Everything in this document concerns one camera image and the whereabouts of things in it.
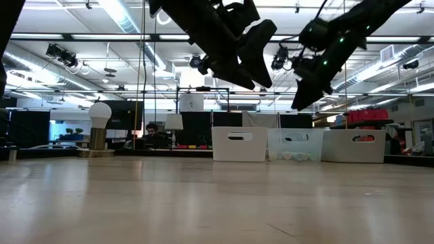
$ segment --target white ball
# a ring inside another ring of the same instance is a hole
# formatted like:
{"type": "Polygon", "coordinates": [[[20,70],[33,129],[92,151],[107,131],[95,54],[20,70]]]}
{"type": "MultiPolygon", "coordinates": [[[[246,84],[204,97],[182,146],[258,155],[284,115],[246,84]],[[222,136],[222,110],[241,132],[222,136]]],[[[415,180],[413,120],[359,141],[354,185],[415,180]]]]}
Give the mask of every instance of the white ball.
{"type": "Polygon", "coordinates": [[[302,160],[309,159],[309,155],[307,153],[302,153],[302,160]]]}
{"type": "Polygon", "coordinates": [[[283,158],[285,158],[286,160],[291,160],[292,153],[290,153],[290,152],[284,152],[283,158]]]}
{"type": "Polygon", "coordinates": [[[269,159],[270,159],[270,161],[276,161],[277,160],[277,153],[270,152],[269,153],[269,159]]]}

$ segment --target ceiling pipe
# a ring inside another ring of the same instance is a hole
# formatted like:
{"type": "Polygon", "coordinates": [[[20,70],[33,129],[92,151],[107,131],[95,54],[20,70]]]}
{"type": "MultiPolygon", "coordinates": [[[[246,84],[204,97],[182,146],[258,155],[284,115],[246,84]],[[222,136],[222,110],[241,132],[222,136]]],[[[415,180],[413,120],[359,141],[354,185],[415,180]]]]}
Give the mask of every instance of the ceiling pipe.
{"type": "MultiPolygon", "coordinates": [[[[411,81],[411,80],[414,80],[416,78],[427,79],[427,78],[429,78],[431,76],[429,73],[432,73],[432,72],[434,72],[434,66],[431,67],[431,68],[427,68],[425,70],[419,71],[418,73],[414,73],[412,75],[404,77],[403,79],[399,79],[397,81],[387,83],[386,85],[382,85],[382,86],[380,86],[380,87],[378,87],[376,89],[373,89],[373,90],[369,91],[367,94],[375,94],[377,92],[381,92],[381,91],[383,91],[385,89],[394,87],[396,85],[400,85],[400,84],[402,84],[404,82],[411,81]]],[[[337,109],[337,108],[342,108],[343,106],[345,106],[345,104],[352,104],[352,103],[354,103],[356,101],[361,102],[361,101],[363,101],[365,99],[367,99],[367,98],[362,98],[362,99],[361,98],[351,98],[351,99],[348,99],[346,102],[335,104],[333,106],[333,108],[326,109],[326,110],[323,110],[323,111],[328,111],[328,110],[333,110],[333,109],[337,109]]]]}
{"type": "MultiPolygon", "coordinates": [[[[123,32],[142,33],[123,0],[98,0],[98,2],[123,32]]],[[[155,65],[156,69],[165,70],[166,63],[155,53],[149,43],[136,43],[136,45],[143,51],[149,62],[155,65]]]]}
{"type": "MultiPolygon", "coordinates": [[[[77,87],[78,90],[100,90],[101,87],[72,75],[65,70],[64,67],[57,66],[53,63],[47,62],[42,58],[24,51],[18,46],[9,43],[7,44],[2,61],[8,64],[9,70],[25,70],[35,74],[34,78],[42,82],[64,82],[77,87]]],[[[116,100],[123,100],[123,98],[114,94],[109,95],[110,98],[116,100]]]]}
{"type": "Polygon", "coordinates": [[[417,57],[419,54],[428,51],[432,49],[432,45],[411,45],[405,49],[402,49],[397,56],[395,56],[396,61],[392,64],[385,64],[383,66],[381,62],[381,58],[378,57],[374,61],[371,61],[365,65],[363,65],[361,68],[356,69],[351,75],[350,78],[347,79],[347,82],[345,82],[345,78],[341,78],[338,81],[334,82],[333,84],[333,90],[334,92],[340,92],[344,90],[345,88],[348,88],[350,86],[353,86],[355,84],[358,84],[362,81],[365,81],[369,78],[374,77],[375,75],[378,75],[382,73],[383,71],[386,71],[388,68],[392,66],[401,66],[402,64],[405,64],[409,62],[412,59],[419,59],[420,57],[417,57]]]}

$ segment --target table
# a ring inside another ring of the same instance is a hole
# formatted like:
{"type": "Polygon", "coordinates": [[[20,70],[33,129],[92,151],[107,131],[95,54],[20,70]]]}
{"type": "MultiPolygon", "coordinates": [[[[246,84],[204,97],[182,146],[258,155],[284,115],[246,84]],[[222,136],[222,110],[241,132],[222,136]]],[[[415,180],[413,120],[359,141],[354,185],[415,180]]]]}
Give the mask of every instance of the table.
{"type": "Polygon", "coordinates": [[[73,141],[73,140],[50,140],[48,141],[49,143],[52,143],[53,145],[61,145],[62,142],[68,142],[68,143],[75,143],[76,146],[79,146],[81,148],[86,147],[89,144],[89,141],[85,141],[85,140],[78,140],[78,141],[73,141]]]}

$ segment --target metal pole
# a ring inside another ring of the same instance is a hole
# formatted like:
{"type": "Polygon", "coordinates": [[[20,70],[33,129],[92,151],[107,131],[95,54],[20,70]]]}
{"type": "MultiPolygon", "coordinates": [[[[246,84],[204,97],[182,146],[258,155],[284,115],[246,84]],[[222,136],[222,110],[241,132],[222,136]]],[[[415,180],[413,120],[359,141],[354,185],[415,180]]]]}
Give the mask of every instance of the metal pole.
{"type": "Polygon", "coordinates": [[[175,98],[175,101],[176,101],[176,110],[175,110],[175,113],[177,114],[178,113],[178,94],[179,94],[179,87],[176,87],[176,98],[175,98]]]}
{"type": "Polygon", "coordinates": [[[230,103],[229,103],[229,94],[230,94],[230,92],[229,92],[229,88],[226,88],[226,92],[228,93],[228,113],[231,111],[230,110],[230,103]]]}

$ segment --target computer monitor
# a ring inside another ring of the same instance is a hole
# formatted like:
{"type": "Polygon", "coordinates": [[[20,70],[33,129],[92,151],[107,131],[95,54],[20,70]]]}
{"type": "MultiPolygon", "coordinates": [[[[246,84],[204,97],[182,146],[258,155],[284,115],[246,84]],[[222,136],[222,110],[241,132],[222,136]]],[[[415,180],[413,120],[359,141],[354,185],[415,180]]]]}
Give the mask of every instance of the computer monitor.
{"type": "Polygon", "coordinates": [[[143,103],[139,102],[137,105],[135,101],[102,101],[111,108],[111,118],[107,122],[106,129],[126,129],[134,130],[136,124],[137,130],[142,129],[142,116],[143,116],[143,103]]]}

